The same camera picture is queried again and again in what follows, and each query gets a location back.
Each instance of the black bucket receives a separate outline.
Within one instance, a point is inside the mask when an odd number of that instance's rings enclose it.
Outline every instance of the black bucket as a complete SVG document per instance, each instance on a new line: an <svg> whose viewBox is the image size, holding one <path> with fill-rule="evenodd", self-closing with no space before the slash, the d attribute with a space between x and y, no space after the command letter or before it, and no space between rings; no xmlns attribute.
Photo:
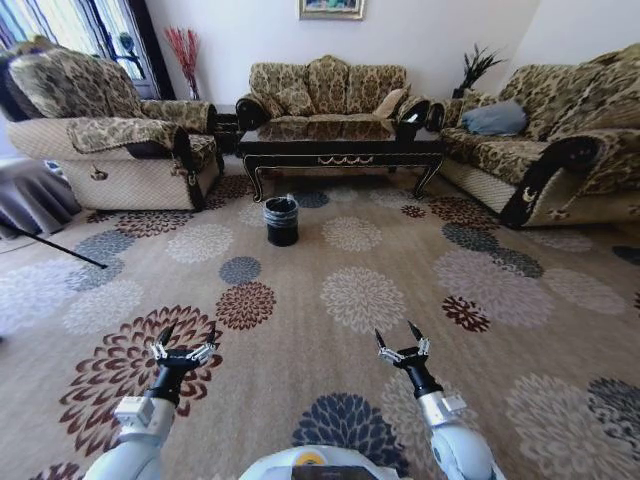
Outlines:
<svg viewBox="0 0 640 480"><path fill-rule="evenodd" d="M276 247L288 247L298 241L298 202L293 197L270 198L264 203L267 240Z"/></svg>

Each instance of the window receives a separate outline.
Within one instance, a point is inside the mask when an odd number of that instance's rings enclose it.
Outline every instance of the window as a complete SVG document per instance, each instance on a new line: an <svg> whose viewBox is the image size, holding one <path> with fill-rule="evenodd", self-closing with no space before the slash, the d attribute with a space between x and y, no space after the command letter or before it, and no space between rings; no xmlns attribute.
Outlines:
<svg viewBox="0 0 640 480"><path fill-rule="evenodd" d="M0 42L43 35L72 50L110 58L133 80L145 78L119 0L0 0Z"/></svg>

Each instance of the potted plant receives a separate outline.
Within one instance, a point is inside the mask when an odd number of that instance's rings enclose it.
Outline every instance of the potted plant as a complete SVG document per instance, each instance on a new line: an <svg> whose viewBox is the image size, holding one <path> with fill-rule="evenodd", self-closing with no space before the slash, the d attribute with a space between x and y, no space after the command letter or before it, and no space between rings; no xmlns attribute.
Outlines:
<svg viewBox="0 0 640 480"><path fill-rule="evenodd" d="M498 50L487 53L489 47L482 50L478 44L473 44L473 54L464 54L464 81L453 91L453 98L462 98L465 89L471 88L478 79L487 73L494 65L504 62L504 59L496 59Z"/></svg>

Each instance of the floral upholstered sofa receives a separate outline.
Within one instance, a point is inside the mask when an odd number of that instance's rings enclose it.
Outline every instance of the floral upholstered sofa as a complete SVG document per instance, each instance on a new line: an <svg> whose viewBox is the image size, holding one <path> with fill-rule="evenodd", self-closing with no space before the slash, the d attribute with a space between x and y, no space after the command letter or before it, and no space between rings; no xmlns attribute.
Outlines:
<svg viewBox="0 0 640 480"><path fill-rule="evenodd" d="M515 99L516 137L474 135L461 116ZM440 174L512 227L640 220L640 44L579 65L528 65L497 97L468 90L431 103Z"/></svg>
<svg viewBox="0 0 640 480"><path fill-rule="evenodd" d="M85 208L204 208L223 168L213 105L140 100L115 62L32 50L0 56L0 106L19 150L56 161Z"/></svg>
<svg viewBox="0 0 640 480"><path fill-rule="evenodd" d="M389 92L406 87L406 77L399 65L349 65L331 55L308 65L256 63L249 76L251 93L236 104L238 122L240 128L253 130L270 120L375 121L379 118L373 111ZM428 110L425 97L409 95L395 119L416 114L422 123Z"/></svg>

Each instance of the loveseat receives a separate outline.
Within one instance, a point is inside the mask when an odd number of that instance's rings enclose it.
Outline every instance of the loveseat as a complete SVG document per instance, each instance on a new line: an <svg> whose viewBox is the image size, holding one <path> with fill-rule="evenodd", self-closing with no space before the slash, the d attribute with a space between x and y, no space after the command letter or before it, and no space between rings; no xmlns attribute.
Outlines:
<svg viewBox="0 0 640 480"><path fill-rule="evenodd" d="M476 107L515 99L528 116L514 137L462 127ZM440 174L508 226L640 220L640 44L579 65L528 65L498 96L432 100Z"/></svg>
<svg viewBox="0 0 640 480"><path fill-rule="evenodd" d="M254 130L267 121L376 121L374 110L389 92L406 87L406 77L399 65L349 65L331 55L308 65L256 63L249 76L251 93L236 104L238 123ZM393 119L416 115L414 120L423 123L428 111L425 97L408 95Z"/></svg>

